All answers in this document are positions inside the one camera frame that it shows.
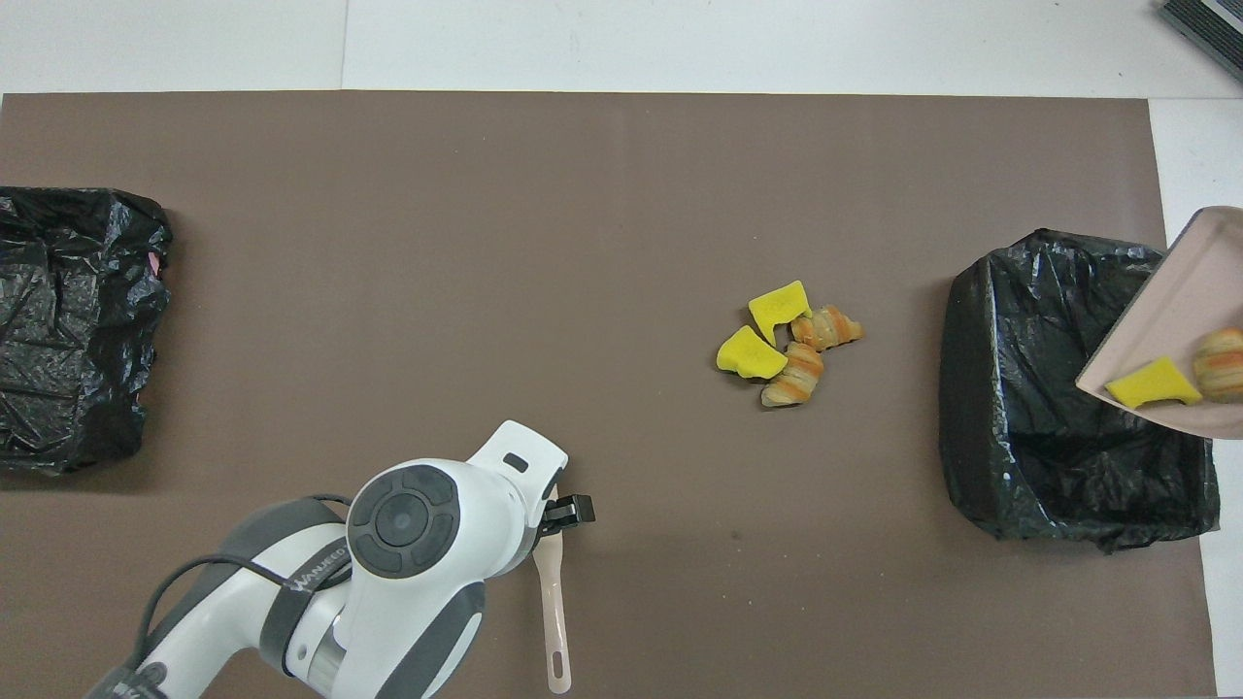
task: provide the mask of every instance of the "black plastic bag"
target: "black plastic bag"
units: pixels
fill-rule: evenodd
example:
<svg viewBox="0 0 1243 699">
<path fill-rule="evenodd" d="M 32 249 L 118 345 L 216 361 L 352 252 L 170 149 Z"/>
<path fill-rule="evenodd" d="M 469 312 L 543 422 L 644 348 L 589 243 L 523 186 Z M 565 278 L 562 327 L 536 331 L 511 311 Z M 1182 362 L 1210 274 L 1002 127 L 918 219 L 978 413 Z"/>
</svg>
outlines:
<svg viewBox="0 0 1243 699">
<path fill-rule="evenodd" d="M 138 450 L 172 240 L 142 197 L 0 187 L 0 468 L 61 474 Z"/>
<path fill-rule="evenodd" d="M 1156 250 L 1038 230 L 958 275 L 941 345 L 941 464 L 955 506 L 998 539 L 1103 551 L 1217 525 L 1211 442 L 1075 388 Z"/>
</svg>

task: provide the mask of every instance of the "white floor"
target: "white floor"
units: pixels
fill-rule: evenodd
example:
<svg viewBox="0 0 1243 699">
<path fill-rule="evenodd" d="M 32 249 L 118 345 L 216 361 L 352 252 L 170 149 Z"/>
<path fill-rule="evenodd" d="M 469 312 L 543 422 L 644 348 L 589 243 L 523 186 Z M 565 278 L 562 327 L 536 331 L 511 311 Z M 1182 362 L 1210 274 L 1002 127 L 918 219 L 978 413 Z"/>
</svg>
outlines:
<svg viewBox="0 0 1243 699">
<path fill-rule="evenodd" d="M 569 90 L 1141 97 L 1172 240 L 1243 205 L 1243 83 L 1150 0 L 4 0 L 4 92 Z M 1243 443 L 1202 539 L 1243 695 Z"/>
</svg>

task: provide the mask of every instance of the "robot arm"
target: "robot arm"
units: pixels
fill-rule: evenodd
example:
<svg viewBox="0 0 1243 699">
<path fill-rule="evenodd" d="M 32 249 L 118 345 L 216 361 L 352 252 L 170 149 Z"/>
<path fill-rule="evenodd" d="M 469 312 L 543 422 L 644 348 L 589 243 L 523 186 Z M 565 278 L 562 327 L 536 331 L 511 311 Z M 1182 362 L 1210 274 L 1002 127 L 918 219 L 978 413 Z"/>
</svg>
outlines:
<svg viewBox="0 0 1243 699">
<path fill-rule="evenodd" d="M 585 496 L 574 504 L 587 509 L 569 519 L 572 499 L 548 505 L 566 463 L 554 444 L 507 422 L 466 463 L 416 459 L 380 473 L 346 521 L 311 499 L 261 510 L 221 553 L 282 583 L 213 563 L 150 634 L 144 657 L 87 699 L 195 698 L 244 648 L 329 699 L 429 697 L 475 637 L 484 581 L 526 558 L 541 531 L 594 519 Z M 351 578 L 326 588 L 351 561 Z"/>
</svg>

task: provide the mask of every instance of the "yellow sponge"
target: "yellow sponge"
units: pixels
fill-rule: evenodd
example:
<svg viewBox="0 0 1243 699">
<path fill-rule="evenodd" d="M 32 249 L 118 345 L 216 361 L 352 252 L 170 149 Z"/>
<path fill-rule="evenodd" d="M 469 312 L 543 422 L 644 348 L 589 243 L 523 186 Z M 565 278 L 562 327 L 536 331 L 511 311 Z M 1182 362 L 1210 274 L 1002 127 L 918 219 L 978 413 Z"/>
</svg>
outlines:
<svg viewBox="0 0 1243 699">
<path fill-rule="evenodd" d="M 772 378 L 786 368 L 787 361 L 784 354 L 759 340 L 751 326 L 740 327 L 716 352 L 718 369 L 737 372 L 743 378 Z"/>
<path fill-rule="evenodd" d="M 1193 405 L 1204 398 L 1173 366 L 1170 357 L 1150 362 L 1136 372 L 1106 383 L 1105 388 L 1119 403 L 1132 409 L 1154 400 L 1182 400 Z"/>
<path fill-rule="evenodd" d="M 773 326 L 788 323 L 799 316 L 812 316 L 812 305 L 807 302 L 807 291 L 803 290 L 802 281 L 793 281 L 786 286 L 769 291 L 763 296 L 757 296 L 747 303 L 751 315 L 759 326 L 759 332 L 764 333 L 768 345 L 776 345 Z"/>
</svg>

